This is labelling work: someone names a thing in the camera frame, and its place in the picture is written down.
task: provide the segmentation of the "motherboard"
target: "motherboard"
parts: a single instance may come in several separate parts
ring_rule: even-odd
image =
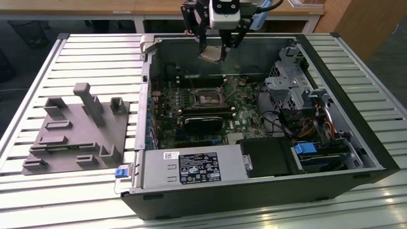
[[[244,75],[180,75],[152,83],[158,148],[234,145],[266,137],[258,82]]]

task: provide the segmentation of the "white sticker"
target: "white sticker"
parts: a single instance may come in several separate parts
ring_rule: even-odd
[[[164,152],[164,160],[166,159],[178,159],[179,152]]]

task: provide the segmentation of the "wooden cabinet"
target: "wooden cabinet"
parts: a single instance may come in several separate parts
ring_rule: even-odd
[[[338,32],[367,61],[407,13],[407,0],[326,0],[314,32]]]

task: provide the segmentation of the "workbench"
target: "workbench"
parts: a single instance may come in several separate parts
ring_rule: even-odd
[[[146,32],[146,20],[182,20],[184,0],[3,0],[2,20],[134,20]],[[289,1],[270,12],[271,21],[306,21],[303,32],[313,32],[323,9],[294,8]]]
[[[56,40],[39,75],[0,140],[0,228],[373,228],[407,222],[407,111],[342,38],[309,34],[323,61],[402,171],[357,187],[333,200],[258,208],[179,219],[143,221],[115,192],[115,169],[22,175],[47,97],[80,103],[72,88],[88,82],[102,102],[131,102],[123,163],[135,159],[142,82],[142,34],[71,34]],[[317,71],[311,75],[319,87]],[[128,188],[123,180],[116,189]]]

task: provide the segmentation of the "circuit board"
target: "circuit board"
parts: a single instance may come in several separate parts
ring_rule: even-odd
[[[267,130],[254,103],[258,83],[246,83],[242,76],[226,76],[226,82],[218,88],[180,89],[175,82],[167,82],[156,92],[156,128],[159,149],[195,146],[206,142],[210,145],[231,145],[234,138],[258,138],[267,136]],[[206,135],[187,134],[182,127],[182,109],[199,107],[231,107],[232,118],[224,119],[220,131]]]

